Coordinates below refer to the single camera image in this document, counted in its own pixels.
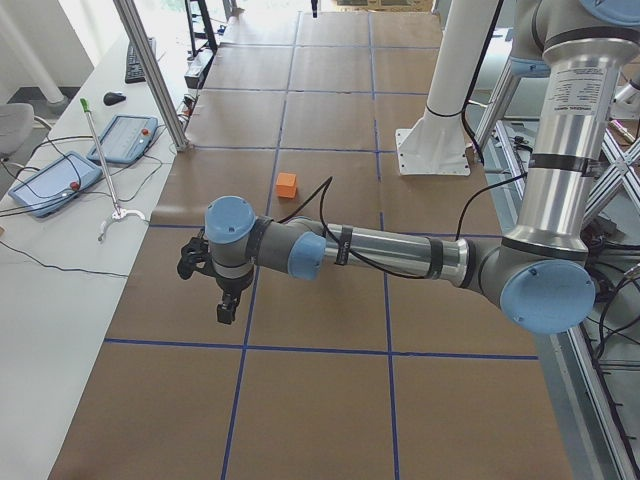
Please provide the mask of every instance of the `white column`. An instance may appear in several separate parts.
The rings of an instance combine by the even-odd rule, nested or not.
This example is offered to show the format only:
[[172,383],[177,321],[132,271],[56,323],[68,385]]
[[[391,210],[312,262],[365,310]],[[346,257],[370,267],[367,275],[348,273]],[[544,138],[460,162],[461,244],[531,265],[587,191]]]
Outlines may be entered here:
[[498,2],[453,0],[424,116],[396,131],[402,175],[469,175],[459,112]]
[[7,13],[5,7],[0,3],[0,35],[7,45],[13,50],[16,57],[25,66],[29,75],[42,91],[50,104],[66,103],[67,99],[62,94],[56,83],[49,75],[36,52],[33,51],[27,39],[16,27],[15,23]]

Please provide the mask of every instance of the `floor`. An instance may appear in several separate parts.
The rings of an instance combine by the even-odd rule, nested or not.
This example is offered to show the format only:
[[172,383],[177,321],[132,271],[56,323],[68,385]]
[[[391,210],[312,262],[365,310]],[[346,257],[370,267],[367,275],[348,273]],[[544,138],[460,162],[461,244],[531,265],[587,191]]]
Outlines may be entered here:
[[[259,270],[231,326],[182,281],[206,206],[291,212],[333,175],[325,216],[450,238],[468,178],[397,173],[441,42],[428,14],[243,15],[230,25],[153,213],[52,479],[572,478],[533,338],[484,299],[325,265]],[[297,173],[299,194],[272,194]],[[317,218],[317,205],[303,214]],[[490,196],[465,222],[499,238]]]

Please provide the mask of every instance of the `label on robot arm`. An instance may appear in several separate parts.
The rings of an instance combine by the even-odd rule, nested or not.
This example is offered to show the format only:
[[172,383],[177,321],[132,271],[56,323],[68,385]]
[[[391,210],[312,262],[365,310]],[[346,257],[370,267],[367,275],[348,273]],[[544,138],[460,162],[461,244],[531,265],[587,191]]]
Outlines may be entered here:
[[557,72],[547,88],[542,115],[596,115],[606,71],[599,67]]

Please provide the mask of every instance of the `black keyboard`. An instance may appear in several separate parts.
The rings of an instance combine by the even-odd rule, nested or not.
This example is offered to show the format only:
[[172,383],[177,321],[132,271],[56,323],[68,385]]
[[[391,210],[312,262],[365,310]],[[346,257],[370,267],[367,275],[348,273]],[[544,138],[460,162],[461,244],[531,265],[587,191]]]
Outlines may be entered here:
[[[149,46],[153,51],[153,55],[156,54],[156,39],[149,39]],[[127,49],[127,70],[124,75],[124,83],[138,83],[144,82],[144,72],[142,71],[142,65],[136,54],[136,49],[133,47],[133,43],[129,43]]]

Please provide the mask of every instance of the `orange cube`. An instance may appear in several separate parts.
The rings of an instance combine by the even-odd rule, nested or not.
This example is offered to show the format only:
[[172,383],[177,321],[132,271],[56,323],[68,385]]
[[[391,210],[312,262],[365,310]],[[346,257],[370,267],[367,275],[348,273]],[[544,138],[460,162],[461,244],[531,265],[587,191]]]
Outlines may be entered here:
[[276,179],[276,195],[280,198],[295,198],[298,190],[298,177],[295,173],[280,172]]

